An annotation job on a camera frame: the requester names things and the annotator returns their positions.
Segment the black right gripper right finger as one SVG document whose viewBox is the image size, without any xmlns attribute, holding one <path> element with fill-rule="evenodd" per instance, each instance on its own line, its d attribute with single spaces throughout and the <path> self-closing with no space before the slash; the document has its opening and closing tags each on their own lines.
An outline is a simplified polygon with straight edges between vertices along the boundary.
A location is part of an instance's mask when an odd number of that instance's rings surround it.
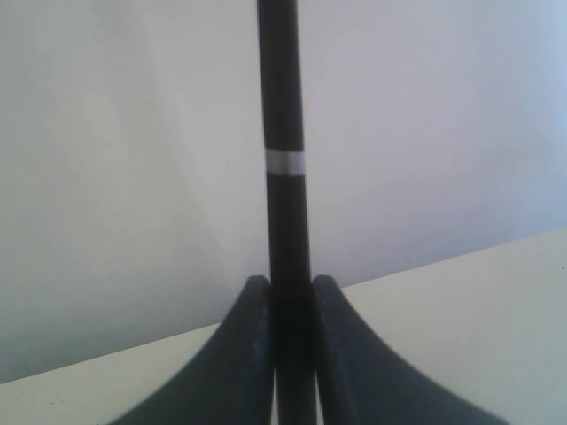
<svg viewBox="0 0 567 425">
<path fill-rule="evenodd" d="M 327 424 L 502 424 L 392 350 L 328 275 L 313 280 L 315 364 Z"/>
</svg>

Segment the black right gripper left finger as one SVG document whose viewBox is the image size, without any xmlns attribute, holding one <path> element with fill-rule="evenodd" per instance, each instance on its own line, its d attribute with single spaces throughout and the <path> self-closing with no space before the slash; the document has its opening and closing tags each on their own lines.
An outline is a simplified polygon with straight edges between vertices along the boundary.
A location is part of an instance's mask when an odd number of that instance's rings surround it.
<svg viewBox="0 0 567 425">
<path fill-rule="evenodd" d="M 271 286 L 256 275 L 198 353 L 113 422 L 269 424 L 271 410 Z"/>
</svg>

